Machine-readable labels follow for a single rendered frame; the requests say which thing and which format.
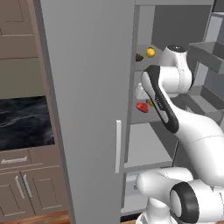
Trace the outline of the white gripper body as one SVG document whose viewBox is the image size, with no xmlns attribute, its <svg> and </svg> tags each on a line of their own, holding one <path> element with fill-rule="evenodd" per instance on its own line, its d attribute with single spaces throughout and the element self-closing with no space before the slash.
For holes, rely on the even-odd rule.
<svg viewBox="0 0 224 224">
<path fill-rule="evenodd" d="M 150 99 L 150 97 L 144 91 L 144 88 L 143 88 L 143 85 L 141 82 L 139 82 L 136 86 L 135 96 L 138 100 L 149 100 Z"/>
</svg>

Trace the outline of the grey freezer rack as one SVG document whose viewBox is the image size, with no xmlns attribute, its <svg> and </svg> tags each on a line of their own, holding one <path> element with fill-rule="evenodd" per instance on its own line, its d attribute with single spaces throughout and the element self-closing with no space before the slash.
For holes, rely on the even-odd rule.
<svg viewBox="0 0 224 224">
<path fill-rule="evenodd" d="M 137 108 L 138 103 L 143 103 L 147 106 L 148 112 L 144 113 Z M 151 106 L 148 102 L 143 100 L 133 100 L 132 109 L 131 109 L 131 124 L 136 123 L 151 123 L 160 121 L 160 117 L 158 116 L 157 111 L 153 106 Z"/>
<path fill-rule="evenodd" d="M 155 55 L 152 58 L 149 58 L 145 52 L 146 50 L 151 47 L 155 50 Z M 136 63 L 136 70 L 137 71 L 143 71 L 145 68 L 147 68 L 149 65 L 158 65 L 159 59 L 161 56 L 162 50 L 158 49 L 154 45 L 138 45 L 136 47 L 136 52 L 143 56 L 143 59 L 141 61 L 138 61 Z"/>
<path fill-rule="evenodd" d="M 130 125 L 128 162 L 126 172 L 166 167 L 172 159 L 148 123 Z"/>
</svg>

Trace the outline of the yellow lemon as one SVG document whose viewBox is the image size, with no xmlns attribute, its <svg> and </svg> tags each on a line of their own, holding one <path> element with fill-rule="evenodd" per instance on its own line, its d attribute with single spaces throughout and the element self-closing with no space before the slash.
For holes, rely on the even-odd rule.
<svg viewBox="0 0 224 224">
<path fill-rule="evenodd" d="M 146 56 L 152 58 L 155 56 L 156 52 L 152 47 L 148 47 L 145 52 Z"/>
</svg>

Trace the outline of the grey fridge door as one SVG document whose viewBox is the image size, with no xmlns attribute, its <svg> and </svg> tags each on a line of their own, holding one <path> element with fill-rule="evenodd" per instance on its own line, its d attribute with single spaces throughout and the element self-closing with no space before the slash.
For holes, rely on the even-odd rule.
<svg viewBox="0 0 224 224">
<path fill-rule="evenodd" d="M 120 224 L 134 8 L 135 0 L 34 0 L 71 224 Z"/>
</svg>

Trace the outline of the grey freezer door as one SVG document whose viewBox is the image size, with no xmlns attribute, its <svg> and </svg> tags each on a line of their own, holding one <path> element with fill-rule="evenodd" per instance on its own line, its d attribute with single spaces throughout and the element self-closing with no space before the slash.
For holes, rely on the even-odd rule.
<svg viewBox="0 0 224 224">
<path fill-rule="evenodd" d="M 224 12 L 213 12 L 206 38 L 191 43 L 194 86 L 182 96 L 185 108 L 213 118 L 224 130 Z"/>
</svg>

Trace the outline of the white freezer drawer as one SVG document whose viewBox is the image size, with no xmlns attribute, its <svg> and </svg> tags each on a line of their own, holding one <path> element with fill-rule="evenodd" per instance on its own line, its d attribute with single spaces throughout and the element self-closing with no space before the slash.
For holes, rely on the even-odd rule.
<svg viewBox="0 0 224 224">
<path fill-rule="evenodd" d="M 128 205 L 131 201 L 136 200 L 138 204 L 145 204 L 147 199 L 142 196 L 136 187 L 137 174 L 128 173 L 126 177 L 124 205 Z"/>
</svg>

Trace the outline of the brown cupboard door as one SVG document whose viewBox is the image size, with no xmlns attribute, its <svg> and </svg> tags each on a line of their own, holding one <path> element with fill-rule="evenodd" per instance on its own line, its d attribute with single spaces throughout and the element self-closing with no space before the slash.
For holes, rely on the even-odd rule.
<svg viewBox="0 0 224 224">
<path fill-rule="evenodd" d="M 67 189 L 60 167 L 46 167 L 24 173 L 36 215 L 68 210 Z"/>
<path fill-rule="evenodd" d="M 21 198 L 15 177 L 19 176 L 19 182 L 24 192 Z M 0 174 L 0 221 L 13 221 L 32 217 L 34 215 L 32 204 L 29 200 L 25 184 L 19 171 Z"/>
</svg>

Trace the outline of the grey fridge cabinet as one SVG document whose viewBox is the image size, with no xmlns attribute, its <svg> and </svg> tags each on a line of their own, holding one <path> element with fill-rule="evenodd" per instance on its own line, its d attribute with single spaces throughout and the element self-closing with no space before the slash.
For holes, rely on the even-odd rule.
<svg viewBox="0 0 224 224">
<path fill-rule="evenodd" d="M 166 46 L 177 44 L 187 48 L 191 43 L 200 42 L 205 38 L 207 32 L 208 19 L 210 17 L 210 7 L 196 5 L 175 5 L 171 0 L 164 0 L 164 4 L 151 3 L 149 5 L 137 5 L 134 9 L 134 28 L 132 35 L 132 55 L 137 54 L 138 45 L 154 45 L 160 50 Z M 126 149 L 124 163 L 128 162 L 128 152 L 130 143 L 130 120 L 133 100 L 137 99 L 135 90 L 140 82 L 142 71 L 136 70 L 136 60 L 131 61 L 130 83 L 129 83 L 129 112 L 126 128 Z M 171 162 L 173 161 L 178 148 L 177 138 L 170 133 L 161 120 L 148 123 L 158 139 L 165 147 Z M 126 177 L 128 173 L 138 174 L 141 171 L 126 172 L 124 169 L 124 186 L 122 199 L 122 215 L 127 216 L 137 214 L 144 209 L 143 204 L 138 204 L 136 200 L 124 205 Z"/>
</svg>

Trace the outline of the brown drawer front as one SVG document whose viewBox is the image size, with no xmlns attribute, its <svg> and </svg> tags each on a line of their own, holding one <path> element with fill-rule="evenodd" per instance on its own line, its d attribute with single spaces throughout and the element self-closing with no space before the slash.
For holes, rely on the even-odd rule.
<svg viewBox="0 0 224 224">
<path fill-rule="evenodd" d="M 55 145 L 46 145 L 29 149 L 31 162 L 41 165 L 58 165 L 60 152 Z"/>
<path fill-rule="evenodd" d="M 1 165 L 1 161 L 3 159 L 14 159 L 14 158 L 24 158 L 24 157 L 28 157 L 28 160 L 26 162 Z M 9 171 L 10 169 L 17 169 L 18 167 L 23 167 L 23 166 L 27 166 L 31 164 L 32 164 L 32 161 L 30 158 L 29 151 L 27 149 L 7 150 L 7 151 L 0 152 L 0 172 Z"/>
</svg>

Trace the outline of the brown wall cupboard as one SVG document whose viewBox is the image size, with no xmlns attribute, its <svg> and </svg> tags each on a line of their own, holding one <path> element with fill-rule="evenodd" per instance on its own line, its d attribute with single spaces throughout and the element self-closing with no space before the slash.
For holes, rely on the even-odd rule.
<svg viewBox="0 0 224 224">
<path fill-rule="evenodd" d="M 29 3 L 0 0 L 0 59 L 36 58 Z"/>
</svg>

